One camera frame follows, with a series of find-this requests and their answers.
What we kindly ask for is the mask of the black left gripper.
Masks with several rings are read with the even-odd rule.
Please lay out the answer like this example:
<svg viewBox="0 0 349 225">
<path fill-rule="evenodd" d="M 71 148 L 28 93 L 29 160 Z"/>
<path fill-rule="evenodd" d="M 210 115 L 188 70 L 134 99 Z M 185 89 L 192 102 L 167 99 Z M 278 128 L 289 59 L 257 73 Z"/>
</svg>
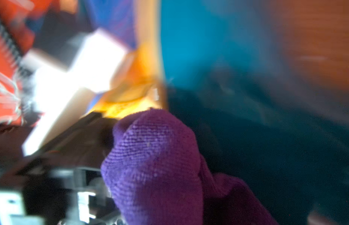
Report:
<svg viewBox="0 0 349 225">
<path fill-rule="evenodd" d="M 115 225 L 100 167 L 116 119 L 92 112 L 0 175 L 0 225 Z"/>
</svg>

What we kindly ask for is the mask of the purple cloth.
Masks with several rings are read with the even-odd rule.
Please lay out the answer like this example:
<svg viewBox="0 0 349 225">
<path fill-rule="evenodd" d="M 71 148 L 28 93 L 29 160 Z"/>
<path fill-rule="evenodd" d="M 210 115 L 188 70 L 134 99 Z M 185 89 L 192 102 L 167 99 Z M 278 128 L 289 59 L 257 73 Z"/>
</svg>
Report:
<svg viewBox="0 0 349 225">
<path fill-rule="evenodd" d="M 129 115 L 113 135 L 101 173 L 129 225 L 276 224 L 241 179 L 210 172 L 193 131 L 167 111 Z"/>
</svg>

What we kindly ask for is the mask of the teal rubber boot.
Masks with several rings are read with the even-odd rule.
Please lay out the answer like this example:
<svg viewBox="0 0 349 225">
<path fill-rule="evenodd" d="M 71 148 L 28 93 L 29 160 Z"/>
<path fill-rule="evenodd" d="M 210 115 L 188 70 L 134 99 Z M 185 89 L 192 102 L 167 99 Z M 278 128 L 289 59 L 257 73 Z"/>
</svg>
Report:
<svg viewBox="0 0 349 225">
<path fill-rule="evenodd" d="M 349 1 L 135 1 L 143 70 L 275 225 L 349 225 Z"/>
</svg>

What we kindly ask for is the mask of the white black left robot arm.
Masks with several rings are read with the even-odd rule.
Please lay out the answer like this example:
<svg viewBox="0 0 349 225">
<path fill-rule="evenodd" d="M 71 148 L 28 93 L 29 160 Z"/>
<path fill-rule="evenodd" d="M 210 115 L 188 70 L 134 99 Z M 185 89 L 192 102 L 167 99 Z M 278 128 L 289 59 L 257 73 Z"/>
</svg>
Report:
<svg viewBox="0 0 349 225">
<path fill-rule="evenodd" d="M 0 124 L 0 225 L 112 225 L 121 218 L 100 166 L 111 151 L 116 119 L 90 112 L 109 90 L 125 50 L 97 30 L 75 35 L 71 64 L 31 50 L 23 59 L 20 96 L 41 118 Z"/>
</svg>

